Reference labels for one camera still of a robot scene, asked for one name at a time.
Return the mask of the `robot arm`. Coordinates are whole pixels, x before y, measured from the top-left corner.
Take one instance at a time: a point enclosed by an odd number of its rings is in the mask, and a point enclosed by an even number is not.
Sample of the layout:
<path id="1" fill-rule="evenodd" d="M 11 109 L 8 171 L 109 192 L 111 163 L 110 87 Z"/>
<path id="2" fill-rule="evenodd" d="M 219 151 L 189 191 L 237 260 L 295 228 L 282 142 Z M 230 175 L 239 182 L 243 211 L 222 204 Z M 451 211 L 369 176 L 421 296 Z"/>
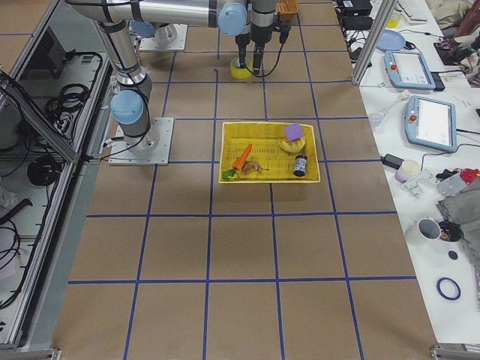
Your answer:
<path id="1" fill-rule="evenodd" d="M 165 53 L 185 48 L 187 25 L 130 21 L 128 28 L 134 37 L 133 47 L 140 62 L 142 61 L 141 53 Z M 235 36 L 238 57 L 232 61 L 233 67 L 252 71 L 251 60 L 246 56 L 247 45 L 251 41 L 249 20 L 241 30 L 242 32 Z"/>
<path id="2" fill-rule="evenodd" d="M 273 33 L 287 41 L 288 23 L 276 13 L 276 1 L 71 1 L 78 13 L 95 22 L 115 70 L 120 92 L 113 96 L 111 112 L 124 134 L 127 151 L 152 152 L 160 141 L 149 115 L 152 79 L 140 64 L 128 21 L 157 25 L 217 28 L 233 36 L 241 68 L 260 75 L 266 44 Z"/>

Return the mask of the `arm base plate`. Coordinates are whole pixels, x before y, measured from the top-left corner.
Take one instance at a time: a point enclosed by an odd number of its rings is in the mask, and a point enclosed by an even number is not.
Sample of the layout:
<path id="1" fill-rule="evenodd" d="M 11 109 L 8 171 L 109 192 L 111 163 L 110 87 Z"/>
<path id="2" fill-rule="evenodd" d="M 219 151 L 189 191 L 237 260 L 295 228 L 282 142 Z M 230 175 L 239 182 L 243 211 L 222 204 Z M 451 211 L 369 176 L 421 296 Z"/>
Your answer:
<path id="1" fill-rule="evenodd" d="M 138 28 L 140 52 L 172 52 L 185 49 L 188 26 L 182 24 L 153 24 Z"/>
<path id="2" fill-rule="evenodd" d="M 131 138 L 127 138 L 127 142 L 121 139 L 113 143 L 112 152 L 114 155 L 107 158 L 109 165 L 167 165 L 170 157 L 173 127 L 173 117 L 151 118 L 151 128 L 139 145 L 128 149 L 128 145 L 135 144 Z"/>

